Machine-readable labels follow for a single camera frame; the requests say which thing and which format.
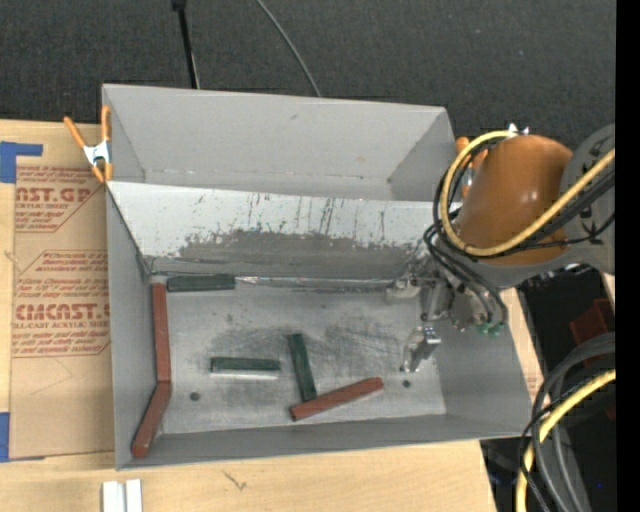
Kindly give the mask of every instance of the black cable bundle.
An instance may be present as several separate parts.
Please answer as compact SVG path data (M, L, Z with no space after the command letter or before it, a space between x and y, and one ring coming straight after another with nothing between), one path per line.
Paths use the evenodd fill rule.
M568 396L572 395L578 388L582 387L585 381L581 381L578 384L571 386L571 388L567 390L563 390L565 380L569 371L587 359L615 354L615 332L605 333L600 336L596 336L595 338L590 339L589 341L579 345L575 349L573 349L569 355L558 365L553 371L549 374L549 376L545 379L544 384L541 386L538 394L536 395L533 410L532 410L532 418L527 427L525 428L522 437L520 438L520 469L527 479L527 483L533 492L536 500L538 501L540 507L545 512L550 512L551 509L549 504L546 502L544 496L538 484L533 480L533 477L524 463L524 453L525 453L525 443L526 437L529 432L531 432L531 442L533 443L535 460L537 461L537 468L542 480L545 484L545 487L553 499L553 503L557 507L558 510L562 512L581 512L584 510L584 506L578 497L578 494L575 490L575 487L572 482L571 475L567 470L567 464L565 460L565 455L562 450L562 440L560 437L560 428L558 425L555 425L550 432L552 437L553 447L554 447L554 456L556 462L558 464L558 468L560 471L560 475L562 476L562 485L564 486L569 498L571 499L572 506L570 507L565 502L564 498L560 495L557 482L551 477L550 466L549 466L549 454L542 450L542 443L540 441L540 424L545 415L552 411L558 404L562 403ZM593 379L593 375L586 379L590 381ZM551 398L551 403L543 407L543 403L545 397L549 394Z

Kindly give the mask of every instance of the dark green block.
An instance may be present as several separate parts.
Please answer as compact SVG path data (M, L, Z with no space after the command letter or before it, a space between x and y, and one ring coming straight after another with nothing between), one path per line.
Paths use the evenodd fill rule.
M170 292L206 292L211 290L233 290L236 280L231 274L214 276L173 276L167 279Z
M277 359L253 359L248 357L212 357L211 372L279 372Z
M307 347L304 344L302 334L291 334L287 336L287 341L289 343L289 352L291 352L291 359L293 360L293 370L296 374L302 401L313 400L318 397L318 392L316 391L316 385L313 381Z

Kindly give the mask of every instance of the red object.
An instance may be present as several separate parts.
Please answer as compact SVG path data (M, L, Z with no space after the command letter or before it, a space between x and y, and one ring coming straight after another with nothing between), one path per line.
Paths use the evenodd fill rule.
M595 299L593 305L587 309L582 315L575 320L569 322L571 328L571 334L576 345L581 345L591 338L595 338L600 334L614 331L615 315L611 302L609 299ZM585 367L588 367L594 361L600 359L600 357L592 357L584 362ZM616 405L613 404L607 407L605 410L610 420L616 419Z
M333 409L342 404L353 402L358 398L379 391L384 387L380 377L362 380L344 388L336 389L313 400L308 400L289 409L294 421L299 421L314 414Z
M158 382L131 446L131 455L136 459L146 457L149 453L149 447L158 431L162 415L167 409L170 399L171 382Z
M167 313L167 288L163 284L152 286L153 335L156 348L156 374L158 382L144 412L131 445L135 458L146 457L158 431L162 415L171 399L171 352L169 350L169 317Z
M156 341L156 370L158 372L158 382L171 382L167 288L163 284L154 284L152 294L153 329Z

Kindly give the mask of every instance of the blue tape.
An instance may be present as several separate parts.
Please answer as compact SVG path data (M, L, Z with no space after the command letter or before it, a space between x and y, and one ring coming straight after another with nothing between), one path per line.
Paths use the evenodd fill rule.
M0 142L0 183L16 182L16 159L19 156L42 156L42 144Z
M0 462L9 461L9 413L0 412Z

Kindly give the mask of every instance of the wooden table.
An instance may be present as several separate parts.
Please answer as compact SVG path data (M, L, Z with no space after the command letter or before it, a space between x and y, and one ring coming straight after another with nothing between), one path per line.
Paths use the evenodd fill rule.
M62 125L0 121L0 140ZM12 275L12 186L3 185L0 274ZM0 296L11 295L10 279ZM514 290L504 293L520 363L531 393L542 382L527 322ZM11 313L3 300L2 317ZM0 337L0 412L8 405L10 335ZM0 508L98 511L102 482L142 479L145 512L188 511L495 511L477 441L359 452L232 461L116 472L113 452L55 456L0 465Z

